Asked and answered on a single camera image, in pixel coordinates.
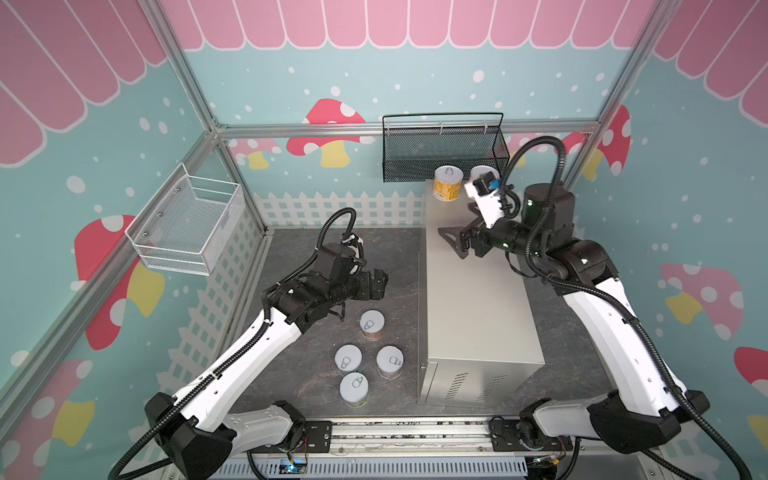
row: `gray marble floor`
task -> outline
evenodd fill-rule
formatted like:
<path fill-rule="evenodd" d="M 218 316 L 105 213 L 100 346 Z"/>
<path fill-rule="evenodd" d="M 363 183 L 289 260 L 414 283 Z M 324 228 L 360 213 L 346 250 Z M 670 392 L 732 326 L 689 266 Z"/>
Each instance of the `gray marble floor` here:
<path fill-rule="evenodd" d="M 337 241 L 341 230 L 331 230 L 326 242 Z M 286 348 L 243 393 L 233 412 L 262 409 L 276 400 L 287 400 L 308 417 L 379 415 L 515 415 L 527 403 L 549 396 L 578 399 L 607 392 L 611 385 L 587 331 L 562 298 L 539 280 L 526 280 L 546 366 L 539 369 L 513 396 L 496 409 L 434 406 L 416 402 L 416 315 L 418 309 L 419 229 L 358 229 L 365 240 L 368 269 L 389 274 L 386 296 L 380 301 L 347 302 L 346 321 L 329 316 L 312 326 Z M 278 230 L 272 240 L 257 285 L 257 292 L 279 280 L 309 257 L 318 230 Z M 252 302 L 255 318 L 260 302 Z M 358 320 L 369 309 L 386 318 L 384 337 L 369 342 L 362 337 Z M 499 339 L 514 348 L 515 339 Z M 369 380 L 368 402 L 350 408 L 339 396 L 342 376 L 333 356 L 345 343 L 362 350 L 362 373 Z M 405 356 L 402 375 L 383 379 L 376 369 L 376 353 L 385 345 L 398 346 Z"/>

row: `metal box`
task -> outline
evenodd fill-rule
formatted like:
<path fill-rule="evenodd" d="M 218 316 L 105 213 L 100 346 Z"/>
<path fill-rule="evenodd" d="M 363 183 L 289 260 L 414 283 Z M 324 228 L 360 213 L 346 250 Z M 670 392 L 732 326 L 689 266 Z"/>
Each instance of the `metal box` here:
<path fill-rule="evenodd" d="M 475 215 L 462 188 L 444 202 L 426 181 L 419 251 L 419 401 L 494 407 L 544 364 L 525 285 L 493 249 L 460 259 L 439 227 Z M 510 257 L 517 266 L 517 259 Z"/>

